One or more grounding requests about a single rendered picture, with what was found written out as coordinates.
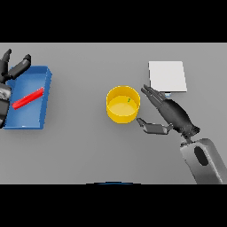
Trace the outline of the yellow bowl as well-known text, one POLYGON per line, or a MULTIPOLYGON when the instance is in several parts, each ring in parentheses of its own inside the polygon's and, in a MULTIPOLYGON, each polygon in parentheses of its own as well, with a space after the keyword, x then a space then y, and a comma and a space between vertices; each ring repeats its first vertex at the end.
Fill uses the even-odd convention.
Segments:
POLYGON ((112 121, 118 124, 128 124, 134 121, 139 107, 140 96, 130 86, 114 87, 106 95, 106 113, 112 121))

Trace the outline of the red beaker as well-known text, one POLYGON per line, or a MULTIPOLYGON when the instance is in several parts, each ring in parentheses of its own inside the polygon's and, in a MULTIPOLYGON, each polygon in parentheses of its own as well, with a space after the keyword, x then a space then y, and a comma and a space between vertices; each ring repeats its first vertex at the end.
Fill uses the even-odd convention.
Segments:
POLYGON ((17 101, 12 103, 12 108, 14 110, 17 110, 30 102, 33 102, 34 100, 40 98, 44 94, 44 87, 41 87, 40 89, 33 91, 32 93, 26 95, 25 97, 18 99, 17 101))

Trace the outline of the pale square measuring scale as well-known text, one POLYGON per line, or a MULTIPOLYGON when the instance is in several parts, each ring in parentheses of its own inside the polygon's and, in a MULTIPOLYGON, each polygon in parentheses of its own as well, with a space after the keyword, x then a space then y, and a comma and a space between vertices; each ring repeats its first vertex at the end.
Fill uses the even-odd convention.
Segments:
POLYGON ((186 92, 186 80, 182 61, 149 61, 150 86, 167 98, 172 93, 186 92))

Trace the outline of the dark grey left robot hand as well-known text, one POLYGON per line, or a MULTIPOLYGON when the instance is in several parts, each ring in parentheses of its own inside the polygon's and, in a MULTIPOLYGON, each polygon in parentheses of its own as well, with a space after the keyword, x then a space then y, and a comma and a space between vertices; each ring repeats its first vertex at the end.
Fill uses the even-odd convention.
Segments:
POLYGON ((27 71, 31 66, 31 55, 27 54, 20 63, 9 69, 8 63, 12 50, 5 52, 0 59, 0 129, 4 126, 10 106, 12 89, 6 84, 9 80, 17 79, 21 74, 27 71))

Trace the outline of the blue tray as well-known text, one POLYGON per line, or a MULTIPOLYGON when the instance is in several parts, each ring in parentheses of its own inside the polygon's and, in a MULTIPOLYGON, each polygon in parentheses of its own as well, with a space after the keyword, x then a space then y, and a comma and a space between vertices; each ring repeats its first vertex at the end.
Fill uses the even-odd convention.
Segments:
POLYGON ((31 66, 6 82, 12 94, 4 129, 43 129, 51 76, 47 66, 31 66))

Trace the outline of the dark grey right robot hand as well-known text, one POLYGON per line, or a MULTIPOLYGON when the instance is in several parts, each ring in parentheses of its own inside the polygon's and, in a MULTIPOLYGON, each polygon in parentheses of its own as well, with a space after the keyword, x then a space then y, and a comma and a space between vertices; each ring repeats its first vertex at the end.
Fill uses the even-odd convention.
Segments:
POLYGON ((180 133, 185 139, 190 139, 200 132, 195 126, 187 112, 174 100, 166 98, 159 91, 144 85, 141 91, 154 105, 168 126, 162 124, 148 123, 141 118, 137 122, 147 134, 167 135, 172 129, 180 133))

